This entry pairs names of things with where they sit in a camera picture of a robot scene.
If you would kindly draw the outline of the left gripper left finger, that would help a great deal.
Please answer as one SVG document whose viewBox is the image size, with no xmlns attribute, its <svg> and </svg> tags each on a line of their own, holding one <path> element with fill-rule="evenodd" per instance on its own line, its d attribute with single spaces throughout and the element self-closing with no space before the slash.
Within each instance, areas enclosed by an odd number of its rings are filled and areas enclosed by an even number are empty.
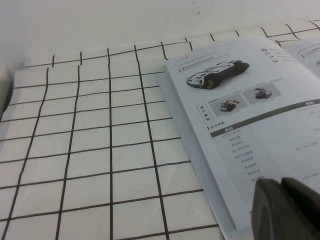
<svg viewBox="0 0 320 240">
<path fill-rule="evenodd" d="M 256 181 L 251 212 L 255 240 L 287 240 L 286 223 L 292 208 L 281 182 L 264 178 Z"/>
</svg>

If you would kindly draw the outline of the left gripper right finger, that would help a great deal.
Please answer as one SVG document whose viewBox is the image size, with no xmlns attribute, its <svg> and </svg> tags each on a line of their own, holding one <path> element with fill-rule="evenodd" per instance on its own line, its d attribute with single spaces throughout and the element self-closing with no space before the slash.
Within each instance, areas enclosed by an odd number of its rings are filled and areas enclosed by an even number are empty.
<svg viewBox="0 0 320 240">
<path fill-rule="evenodd" d="M 285 229 L 288 240 L 318 240 L 320 238 L 320 194 L 302 182 L 284 177 L 281 186 L 288 195 L 291 210 Z"/>
</svg>

